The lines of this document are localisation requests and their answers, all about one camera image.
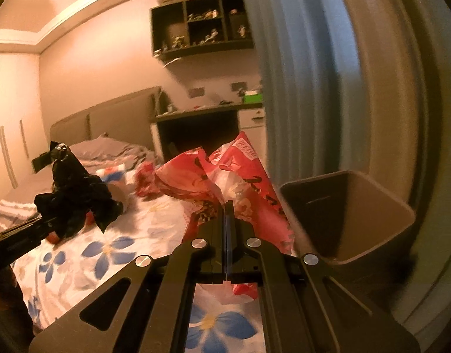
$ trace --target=bed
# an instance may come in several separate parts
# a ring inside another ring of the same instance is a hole
[[[134,175],[140,163],[158,162],[151,151],[149,116],[152,100],[159,93],[159,88],[153,88],[120,97],[52,126],[51,140],[71,145],[88,172],[125,166],[128,207],[104,234],[95,225],[85,226],[56,245],[43,240],[12,264],[35,333],[136,256],[165,256],[181,243],[195,204],[167,195],[145,200],[134,194]],[[0,231],[34,217],[34,196],[50,192],[51,184],[51,166],[46,166],[6,195],[0,201]],[[245,294],[225,299],[218,292],[224,293],[227,285],[231,284],[197,285],[187,352],[265,352],[258,301]]]

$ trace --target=drawer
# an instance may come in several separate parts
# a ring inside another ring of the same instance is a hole
[[[264,126],[264,120],[264,109],[239,110],[240,129],[247,127]]]

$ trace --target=metal screw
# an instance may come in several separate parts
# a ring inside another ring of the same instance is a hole
[[[261,240],[259,238],[249,238],[247,240],[247,245],[252,248],[259,247],[261,245]]]
[[[319,258],[314,254],[307,254],[304,256],[304,263],[306,263],[307,265],[317,265],[318,262]]]
[[[191,242],[191,245],[197,249],[204,248],[206,246],[206,244],[207,244],[207,242],[204,239],[194,239]]]
[[[146,267],[150,265],[151,262],[152,259],[146,254],[143,254],[142,256],[139,256],[137,257],[137,259],[135,259],[135,265],[137,265],[138,267]]]

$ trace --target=headboard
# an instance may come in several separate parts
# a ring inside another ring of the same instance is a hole
[[[160,94],[160,86],[151,87],[72,114],[51,126],[50,140],[71,146],[107,134],[153,149],[150,119]]]

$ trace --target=wall shelf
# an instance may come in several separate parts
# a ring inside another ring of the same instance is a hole
[[[217,17],[188,20],[191,14],[204,15],[214,10],[219,14]],[[151,14],[152,53],[167,46],[168,50],[158,57],[163,62],[195,54],[254,48],[243,0],[185,0],[152,8]],[[242,25],[246,28],[244,37],[239,33]],[[200,44],[213,30],[218,32],[215,42]],[[172,49],[176,36],[184,37],[183,48]]]

